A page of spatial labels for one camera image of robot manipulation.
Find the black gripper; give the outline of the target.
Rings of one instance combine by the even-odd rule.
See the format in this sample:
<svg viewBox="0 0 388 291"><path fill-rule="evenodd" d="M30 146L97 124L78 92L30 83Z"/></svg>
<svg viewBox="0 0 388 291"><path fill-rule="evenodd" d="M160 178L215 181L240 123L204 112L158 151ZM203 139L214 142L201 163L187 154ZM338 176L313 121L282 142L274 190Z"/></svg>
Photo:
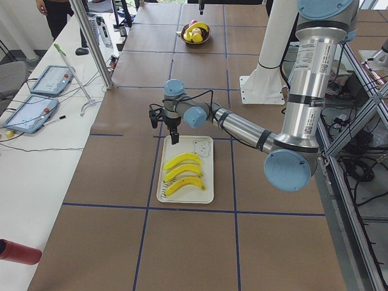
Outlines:
<svg viewBox="0 0 388 291"><path fill-rule="evenodd" d="M199 0L198 4L199 4L199 14L203 15L203 10L204 10L204 6L205 6L205 0Z"/></svg>
<svg viewBox="0 0 388 291"><path fill-rule="evenodd" d="M170 132L171 143L172 144L179 143L178 126L181 123L181 117L178 117L178 118L165 117L164 118L164 123L166 124L167 129Z"/></svg>

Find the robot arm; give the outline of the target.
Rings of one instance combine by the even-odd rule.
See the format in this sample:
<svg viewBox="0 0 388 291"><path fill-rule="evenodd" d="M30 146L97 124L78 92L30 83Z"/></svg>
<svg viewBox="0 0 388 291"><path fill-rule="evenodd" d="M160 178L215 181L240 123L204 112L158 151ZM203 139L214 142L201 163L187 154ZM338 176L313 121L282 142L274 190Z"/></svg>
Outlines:
<svg viewBox="0 0 388 291"><path fill-rule="evenodd" d="M316 130L339 43L355 36L357 1L274 1L254 71L240 78L241 101L257 105L245 119L209 102L196 102L184 84L164 87L162 119L172 143L177 127L210 121L237 141L263 152L271 185L294 192L308 185L318 165Z"/></svg>

